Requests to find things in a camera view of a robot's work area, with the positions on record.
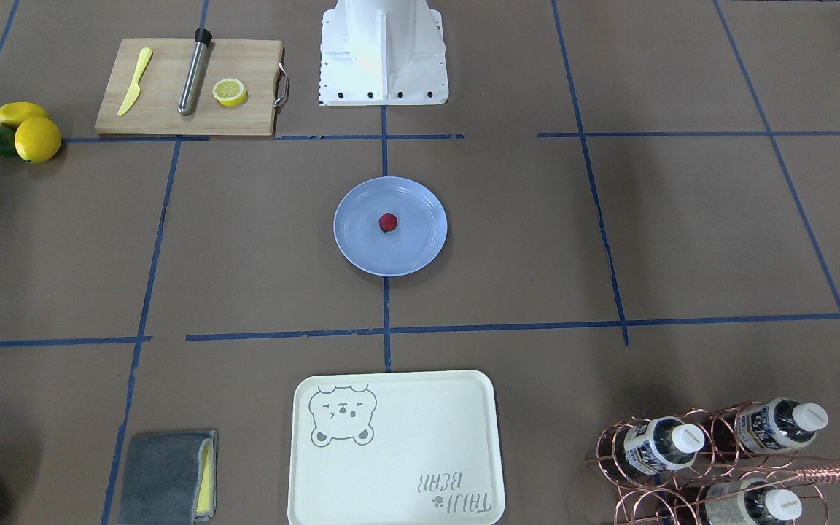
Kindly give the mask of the cream bear tray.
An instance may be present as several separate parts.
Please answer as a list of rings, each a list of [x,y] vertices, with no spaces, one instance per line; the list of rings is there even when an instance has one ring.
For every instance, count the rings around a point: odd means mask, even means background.
[[[481,371],[311,376],[293,398],[291,524],[494,524],[506,508]]]

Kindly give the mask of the steel cylinder tool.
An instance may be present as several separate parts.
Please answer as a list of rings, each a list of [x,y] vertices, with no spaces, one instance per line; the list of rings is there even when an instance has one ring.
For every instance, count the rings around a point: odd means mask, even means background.
[[[191,53],[187,76],[184,78],[182,93],[178,100],[177,112],[181,116],[190,116],[196,110],[201,91],[201,81],[211,52],[212,34],[206,28],[195,32],[194,47]]]

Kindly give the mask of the dark drink bottle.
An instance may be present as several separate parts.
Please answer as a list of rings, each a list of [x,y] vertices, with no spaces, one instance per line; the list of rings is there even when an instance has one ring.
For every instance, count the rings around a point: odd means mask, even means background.
[[[724,410],[709,429],[720,453],[772,455],[806,448],[828,425],[829,414],[819,403],[777,397]]]
[[[632,486],[690,467],[706,444],[700,426],[676,416],[661,416],[609,429],[600,436],[596,454],[601,472],[610,481]]]
[[[803,510],[796,493],[764,478],[696,486],[674,504],[679,524],[793,524]]]

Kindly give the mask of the yellow plastic knife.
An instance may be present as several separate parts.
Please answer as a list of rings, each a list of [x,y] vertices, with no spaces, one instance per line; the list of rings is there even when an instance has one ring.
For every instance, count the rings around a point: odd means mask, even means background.
[[[144,72],[146,72],[147,67],[149,66],[152,56],[153,50],[151,50],[150,47],[143,47],[143,49],[140,49],[136,61],[136,67],[134,67],[133,70],[133,76],[131,76],[127,92],[125,93],[120,107],[117,110],[117,116],[121,117],[126,115],[134,103],[138,100],[138,97],[142,92],[140,82],[144,76]]]

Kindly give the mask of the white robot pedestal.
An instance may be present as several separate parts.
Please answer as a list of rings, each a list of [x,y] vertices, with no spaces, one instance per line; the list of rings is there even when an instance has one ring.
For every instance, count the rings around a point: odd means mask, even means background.
[[[338,1],[322,14],[320,53],[320,106],[448,102],[443,17],[426,1]]]

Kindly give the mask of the lemon half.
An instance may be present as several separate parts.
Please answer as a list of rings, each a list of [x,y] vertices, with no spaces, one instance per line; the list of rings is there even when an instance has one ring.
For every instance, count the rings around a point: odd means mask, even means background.
[[[248,99],[246,83],[239,79],[221,79],[212,88],[214,100],[223,107],[240,106]]]

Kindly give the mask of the round yellow lemon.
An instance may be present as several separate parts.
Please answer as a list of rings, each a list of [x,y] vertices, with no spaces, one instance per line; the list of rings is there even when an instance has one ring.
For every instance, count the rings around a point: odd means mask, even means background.
[[[61,130],[49,117],[28,117],[15,132],[17,155],[27,163],[47,162],[59,152]]]

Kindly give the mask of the oval yellow lemon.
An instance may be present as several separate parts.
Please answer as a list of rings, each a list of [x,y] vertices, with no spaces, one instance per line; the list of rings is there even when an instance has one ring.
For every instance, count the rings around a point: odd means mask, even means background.
[[[44,107],[30,101],[17,101],[0,106],[0,124],[16,131],[30,117],[50,117]]]

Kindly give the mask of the blue plate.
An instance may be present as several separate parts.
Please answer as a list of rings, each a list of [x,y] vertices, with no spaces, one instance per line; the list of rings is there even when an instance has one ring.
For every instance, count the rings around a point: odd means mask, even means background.
[[[390,212],[399,227],[382,233]],[[397,278],[430,265],[446,245],[446,207],[426,186],[407,177],[381,176],[360,183],[340,200],[332,222],[341,254],[358,269]]]

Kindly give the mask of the grey folded cloth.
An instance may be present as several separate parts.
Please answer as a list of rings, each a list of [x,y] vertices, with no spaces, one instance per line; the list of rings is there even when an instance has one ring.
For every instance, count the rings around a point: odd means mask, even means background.
[[[215,429],[140,433],[130,439],[117,522],[199,524],[217,511]]]

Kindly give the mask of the red strawberry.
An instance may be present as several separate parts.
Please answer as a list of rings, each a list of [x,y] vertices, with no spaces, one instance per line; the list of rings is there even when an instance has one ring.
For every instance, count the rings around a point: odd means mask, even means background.
[[[392,233],[399,227],[399,218],[393,213],[386,212],[378,219],[378,227],[382,233]]]

